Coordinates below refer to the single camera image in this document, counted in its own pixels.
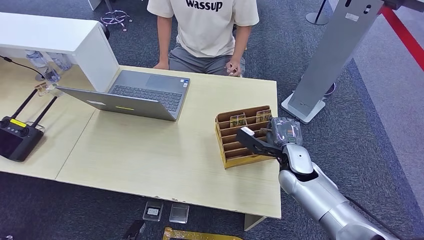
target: office chair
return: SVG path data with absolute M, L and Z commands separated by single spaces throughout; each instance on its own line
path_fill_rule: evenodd
M 124 21 L 128 19 L 128 22 L 132 22 L 130 15 L 121 10 L 114 10 L 112 8 L 111 2 L 109 0 L 104 0 L 107 5 L 109 12 L 106 12 L 101 18 L 101 22 L 107 27 L 108 25 L 120 24 L 122 26 L 122 31 L 126 32 Z

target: plastic bottle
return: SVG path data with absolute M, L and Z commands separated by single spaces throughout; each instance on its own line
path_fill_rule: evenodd
M 63 53 L 48 52 L 47 53 L 53 62 L 63 71 L 69 70 L 72 67 L 71 61 Z
M 34 50 L 25 50 L 25 52 L 26 58 L 38 69 L 46 80 L 56 83 L 61 79 L 61 76 L 49 65 L 41 52 Z

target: small card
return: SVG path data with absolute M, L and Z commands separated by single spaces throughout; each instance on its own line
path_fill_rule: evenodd
M 268 122 L 271 119 L 271 109 L 258 111 L 256 113 L 256 123 Z
M 246 114 L 240 114 L 240 115 L 236 115 L 236 116 L 231 116 L 229 118 L 229 127 L 230 128 L 234 128 L 234 127 L 240 127 L 240 126 L 244 126 L 247 125 L 246 123 Z
M 49 90 L 47 89 L 48 86 L 47 86 L 47 84 L 45 82 L 43 82 L 41 84 L 38 84 L 34 88 L 37 89 L 38 95 L 40 97 L 46 95 L 49 92 Z

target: person's arm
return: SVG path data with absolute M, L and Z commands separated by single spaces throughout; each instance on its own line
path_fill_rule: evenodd
M 230 76 L 240 76 L 242 69 L 240 61 L 248 44 L 249 35 L 251 34 L 252 26 L 237 26 L 235 33 L 235 47 L 231 60 L 227 63 L 227 72 Z
M 157 16 L 159 63 L 153 68 L 169 70 L 168 50 L 171 39 L 172 17 L 174 16 L 171 0 L 149 0 L 147 10 Z
M 159 63 L 154 69 L 169 70 L 168 50 L 170 48 L 172 17 L 157 16 L 157 37 L 159 39 Z
M 256 0 L 234 0 L 232 12 L 237 31 L 235 33 L 234 53 L 231 60 L 226 64 L 226 69 L 228 75 L 240 76 L 242 73 L 240 61 L 246 49 L 252 26 L 259 22 Z

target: metal stand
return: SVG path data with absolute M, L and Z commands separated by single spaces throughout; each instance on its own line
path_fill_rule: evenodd
M 345 63 L 352 59 L 383 3 L 382 0 L 355 0 L 346 6 L 345 1 L 338 2 L 303 78 L 294 93 L 281 103 L 283 110 L 304 124 L 314 118 L 325 106 L 324 95 L 335 88 L 333 83 Z
M 130 15 L 128 15 L 126 12 L 121 10 L 114 10 L 112 8 L 111 3 L 109 0 L 105 0 L 105 3 L 107 5 L 107 8 L 109 9 L 109 12 L 106 12 L 101 18 L 101 22 L 107 27 L 108 25 L 114 25 L 114 24 L 120 24 L 122 26 L 122 31 L 126 32 L 127 29 L 124 25 L 124 21 L 128 19 L 128 22 L 132 22 Z
M 315 25 L 326 25 L 329 22 L 329 17 L 325 15 L 321 15 L 321 12 L 324 8 L 324 4 L 327 0 L 324 0 L 321 4 L 321 7 L 319 8 L 318 13 L 311 12 L 306 15 L 306 20 L 310 22 L 311 24 Z

